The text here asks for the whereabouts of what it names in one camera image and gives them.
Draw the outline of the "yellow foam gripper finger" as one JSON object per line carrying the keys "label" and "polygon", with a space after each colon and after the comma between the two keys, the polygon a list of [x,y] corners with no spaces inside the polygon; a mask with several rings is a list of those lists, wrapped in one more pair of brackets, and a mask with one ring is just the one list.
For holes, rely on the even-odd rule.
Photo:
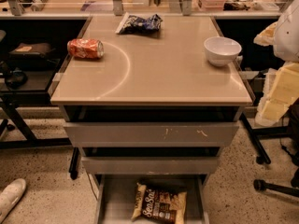
{"label": "yellow foam gripper finger", "polygon": [[255,122],[269,127],[277,123],[299,98],[299,63],[285,62],[265,75],[263,97],[257,106]]}
{"label": "yellow foam gripper finger", "polygon": [[260,46],[272,46],[274,44],[274,32],[277,22],[268,25],[264,30],[255,36],[253,42]]}

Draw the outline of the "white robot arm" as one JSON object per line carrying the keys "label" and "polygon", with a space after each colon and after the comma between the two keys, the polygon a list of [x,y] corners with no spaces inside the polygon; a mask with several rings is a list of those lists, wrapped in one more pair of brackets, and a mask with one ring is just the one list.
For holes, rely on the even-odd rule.
{"label": "white robot arm", "polygon": [[272,126],[299,98],[299,0],[293,0],[278,21],[256,35],[253,42],[272,46],[274,55],[284,61],[278,70],[267,72],[255,117],[259,125]]}

